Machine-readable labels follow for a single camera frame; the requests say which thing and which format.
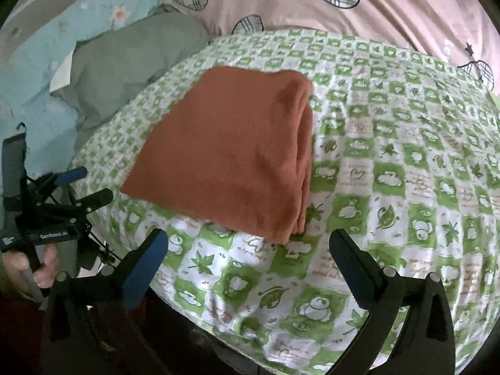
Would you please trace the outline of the rust orange knit sweater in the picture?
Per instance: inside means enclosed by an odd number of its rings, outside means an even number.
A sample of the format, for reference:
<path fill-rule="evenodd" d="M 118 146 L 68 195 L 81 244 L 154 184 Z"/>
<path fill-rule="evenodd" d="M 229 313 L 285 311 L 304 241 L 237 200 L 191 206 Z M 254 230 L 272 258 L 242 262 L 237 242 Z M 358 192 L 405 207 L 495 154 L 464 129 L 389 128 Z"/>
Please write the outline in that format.
<path fill-rule="evenodd" d="M 122 192 L 285 244 L 306 226 L 311 80 L 217 66 L 153 127 Z"/>

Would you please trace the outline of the light blue floral bedsheet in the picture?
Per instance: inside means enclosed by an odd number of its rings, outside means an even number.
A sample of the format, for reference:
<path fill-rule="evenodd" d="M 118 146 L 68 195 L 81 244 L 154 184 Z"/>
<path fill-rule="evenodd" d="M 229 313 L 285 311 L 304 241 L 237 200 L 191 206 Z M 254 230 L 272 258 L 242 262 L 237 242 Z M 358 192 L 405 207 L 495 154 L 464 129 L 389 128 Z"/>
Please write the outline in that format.
<path fill-rule="evenodd" d="M 75 110 L 49 93 L 50 82 L 79 41 L 142 19 L 159 0 L 76 0 L 43 25 L 1 66 L 1 138 L 27 128 L 25 167 L 34 177 L 66 169 L 74 156 Z"/>

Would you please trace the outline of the sage green pillow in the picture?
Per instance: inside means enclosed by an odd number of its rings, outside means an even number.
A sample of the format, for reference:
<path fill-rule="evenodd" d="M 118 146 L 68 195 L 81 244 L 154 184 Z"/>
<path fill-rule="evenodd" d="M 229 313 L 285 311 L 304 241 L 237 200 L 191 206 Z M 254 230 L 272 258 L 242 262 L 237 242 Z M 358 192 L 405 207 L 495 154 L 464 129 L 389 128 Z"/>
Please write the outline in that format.
<path fill-rule="evenodd" d="M 78 114 L 75 150 L 139 92 L 208 42 L 199 22 L 176 11 L 78 42 L 49 87 Z"/>

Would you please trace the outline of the green white checkered quilt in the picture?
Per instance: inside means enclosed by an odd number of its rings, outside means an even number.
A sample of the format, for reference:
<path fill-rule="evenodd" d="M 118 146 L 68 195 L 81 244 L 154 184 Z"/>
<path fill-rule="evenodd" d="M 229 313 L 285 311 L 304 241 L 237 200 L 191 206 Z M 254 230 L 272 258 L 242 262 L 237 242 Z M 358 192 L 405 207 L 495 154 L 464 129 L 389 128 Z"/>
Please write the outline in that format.
<path fill-rule="evenodd" d="M 124 255 L 153 228 L 169 253 L 152 288 L 186 319 L 277 374 L 323 374 L 366 319 L 327 241 L 343 228 L 378 263 L 438 273 L 463 371 L 499 318 L 499 111 L 470 68 L 324 31 L 220 37 L 176 65 L 73 158 L 79 196 L 118 191 L 147 134 L 216 65 L 291 69 L 313 83 L 306 233 L 273 246 L 116 194 L 91 216 Z"/>

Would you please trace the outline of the pink heart pattern duvet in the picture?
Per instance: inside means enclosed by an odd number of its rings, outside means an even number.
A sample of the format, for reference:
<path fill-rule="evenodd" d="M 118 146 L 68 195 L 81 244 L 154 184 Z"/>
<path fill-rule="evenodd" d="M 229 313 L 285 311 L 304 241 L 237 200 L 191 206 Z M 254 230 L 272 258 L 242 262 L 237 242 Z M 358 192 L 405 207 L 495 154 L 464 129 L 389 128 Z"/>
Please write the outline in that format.
<path fill-rule="evenodd" d="M 408 48 L 499 90 L 499 22 L 481 0 L 163 0 L 214 36 L 307 28 Z"/>

